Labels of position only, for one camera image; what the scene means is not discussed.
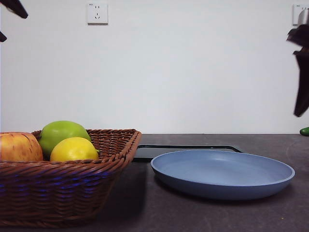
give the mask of gray surface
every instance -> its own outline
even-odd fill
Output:
[[[295,169],[277,195],[244,202],[190,197],[155,179],[150,164],[132,163],[122,173],[97,220],[64,232],[307,232],[309,231],[309,137],[298,134],[143,135],[141,144],[235,145]],[[2,228],[6,232],[48,229]]]

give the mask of blue plate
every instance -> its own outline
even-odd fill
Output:
[[[151,166],[170,187],[219,200],[267,197],[285,188],[295,175],[280,161],[229,151],[170,152],[154,158]]]

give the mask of brown wicker basket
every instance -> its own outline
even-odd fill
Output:
[[[38,138],[40,132],[32,134]],[[0,162],[0,226],[62,228],[95,218],[133,160],[141,133],[87,132],[100,150],[99,160]]]

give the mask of electrical socket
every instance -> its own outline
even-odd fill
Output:
[[[298,24],[299,14],[309,8],[309,4],[294,4],[293,5],[293,21],[292,24],[296,26]]]
[[[88,24],[108,24],[108,4],[101,2],[88,3]]]

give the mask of lemon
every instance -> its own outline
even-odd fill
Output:
[[[59,142],[50,155],[50,161],[97,160],[98,152],[93,144],[81,137],[72,137]]]

